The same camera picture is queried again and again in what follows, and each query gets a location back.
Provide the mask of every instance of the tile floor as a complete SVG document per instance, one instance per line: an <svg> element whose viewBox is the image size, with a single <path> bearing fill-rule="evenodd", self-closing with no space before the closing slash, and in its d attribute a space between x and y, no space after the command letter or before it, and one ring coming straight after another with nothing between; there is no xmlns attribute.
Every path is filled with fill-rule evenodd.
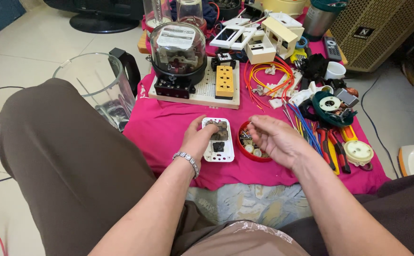
<svg viewBox="0 0 414 256"><path fill-rule="evenodd" d="M141 76L150 64L137 51L141 28L112 35L95 35L74 30L68 20L72 13L47 6L23 15L0 32L0 87L34 86L49 79L59 64L88 52L108 52L114 47L135 56ZM373 119L384 145L392 155L398 171L396 155L399 147L414 144L414 96L412 87L397 67L385 63L376 73L347 80L348 86L362 95L382 73L369 91L364 107ZM0 90L0 109L16 90ZM358 119L371 146L379 156L386 174L395 178L388 157L379 144L371 123L359 111ZM0 179L9 177L0 164ZM44 248L19 187L14 180L0 183L0 236L10 255L41 256Z"/></svg>

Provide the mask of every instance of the white cup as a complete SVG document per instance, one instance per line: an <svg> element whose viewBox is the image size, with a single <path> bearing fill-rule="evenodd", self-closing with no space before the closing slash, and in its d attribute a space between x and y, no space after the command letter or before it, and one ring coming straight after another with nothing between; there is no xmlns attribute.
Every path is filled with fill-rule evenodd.
<svg viewBox="0 0 414 256"><path fill-rule="evenodd" d="M328 79L341 79L346 74L346 68L338 62L330 61L327 65L327 71L324 78Z"/></svg>

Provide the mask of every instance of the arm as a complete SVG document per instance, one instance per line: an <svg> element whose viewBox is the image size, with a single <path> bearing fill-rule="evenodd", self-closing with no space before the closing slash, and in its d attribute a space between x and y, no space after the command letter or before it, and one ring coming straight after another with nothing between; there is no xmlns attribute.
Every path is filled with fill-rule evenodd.
<svg viewBox="0 0 414 256"><path fill-rule="evenodd" d="M211 135L218 131L213 124L196 131L204 117L190 124L180 149L192 155L199 168ZM169 255L193 176L189 161L176 157L142 199L103 236L89 256Z"/></svg>
<svg viewBox="0 0 414 256"><path fill-rule="evenodd" d="M298 178L330 255L412 255L292 127L267 116L250 119L253 140Z"/></svg>

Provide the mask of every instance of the hand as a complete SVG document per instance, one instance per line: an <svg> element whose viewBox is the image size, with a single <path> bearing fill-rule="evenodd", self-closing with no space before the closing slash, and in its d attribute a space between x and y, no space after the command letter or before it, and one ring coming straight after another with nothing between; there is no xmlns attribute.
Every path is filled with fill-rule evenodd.
<svg viewBox="0 0 414 256"><path fill-rule="evenodd" d="M316 151L287 123L270 116L250 117L247 128L256 145L280 165L294 169L297 161L303 161Z"/></svg>
<svg viewBox="0 0 414 256"><path fill-rule="evenodd" d="M191 155L196 160L199 169L201 169L201 158L207 149L210 137L218 131L218 127L214 124L209 124L204 129L198 131L198 127L205 117L206 115L202 115L191 122L185 132L180 148L181 152Z"/></svg>

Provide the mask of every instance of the brown pants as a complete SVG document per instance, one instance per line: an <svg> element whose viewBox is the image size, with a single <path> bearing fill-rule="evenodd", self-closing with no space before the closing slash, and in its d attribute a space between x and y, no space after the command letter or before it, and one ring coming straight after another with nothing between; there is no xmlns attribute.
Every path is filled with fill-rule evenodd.
<svg viewBox="0 0 414 256"><path fill-rule="evenodd" d="M48 256L87 255L156 180L136 145L56 78L6 101L0 160L20 186ZM414 252L414 179L404 180L387 183L364 206ZM215 226L186 201L171 254L230 223ZM282 230L310 254L326 253L313 218Z"/></svg>

